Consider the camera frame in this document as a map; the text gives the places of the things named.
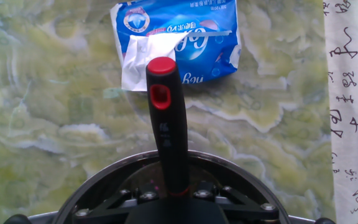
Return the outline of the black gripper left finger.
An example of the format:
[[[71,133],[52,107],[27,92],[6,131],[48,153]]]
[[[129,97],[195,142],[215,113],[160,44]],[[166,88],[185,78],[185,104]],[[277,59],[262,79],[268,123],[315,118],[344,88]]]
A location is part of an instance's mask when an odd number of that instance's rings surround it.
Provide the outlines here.
[[[133,191],[119,190],[93,209],[84,208],[72,215],[73,224],[125,223],[133,208],[160,198],[159,188],[149,182]]]

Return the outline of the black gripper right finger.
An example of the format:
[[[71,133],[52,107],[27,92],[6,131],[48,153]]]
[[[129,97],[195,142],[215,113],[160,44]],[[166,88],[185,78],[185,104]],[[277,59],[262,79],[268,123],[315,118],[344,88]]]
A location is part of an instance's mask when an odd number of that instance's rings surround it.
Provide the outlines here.
[[[280,223],[279,209],[275,205],[257,203],[228,185],[219,189],[212,182],[200,182],[193,192],[193,198],[216,204],[229,223]]]

